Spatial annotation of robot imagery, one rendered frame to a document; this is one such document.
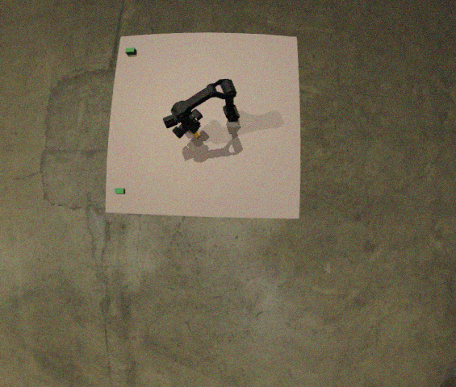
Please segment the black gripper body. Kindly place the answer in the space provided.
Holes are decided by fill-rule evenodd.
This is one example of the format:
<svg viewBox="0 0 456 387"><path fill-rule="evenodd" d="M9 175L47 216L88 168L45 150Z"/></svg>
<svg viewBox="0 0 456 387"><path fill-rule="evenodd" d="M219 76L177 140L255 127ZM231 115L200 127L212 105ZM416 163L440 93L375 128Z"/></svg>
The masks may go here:
<svg viewBox="0 0 456 387"><path fill-rule="evenodd" d="M172 132L180 139L186 131L185 126L188 125L191 121L195 121L197 119L198 121L203 117L201 113L199 113L196 109L194 109L192 112L192 115L190 115L190 121L188 123L182 123L181 128L179 129L177 126L172 130Z"/></svg>

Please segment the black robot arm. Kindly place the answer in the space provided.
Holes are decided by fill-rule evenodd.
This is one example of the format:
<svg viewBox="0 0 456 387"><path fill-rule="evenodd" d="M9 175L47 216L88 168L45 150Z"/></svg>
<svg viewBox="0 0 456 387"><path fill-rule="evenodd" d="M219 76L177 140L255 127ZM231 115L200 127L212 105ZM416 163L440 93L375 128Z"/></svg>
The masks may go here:
<svg viewBox="0 0 456 387"><path fill-rule="evenodd" d="M216 90L216 86L220 85L223 93ZM220 79L216 83L208 84L207 87L186 101L179 101L173 104L171 108L171 115L163 118L166 128L178 125L178 123L188 123L190 121L191 111L196 107L208 100L209 98L218 97L225 99L226 105L223 106L223 110L228 119L228 122L238 122L240 118L239 111L234 105L234 97L236 97L235 86L230 79ZM185 126L187 130L195 134L200 128L199 121L191 121Z"/></svg>

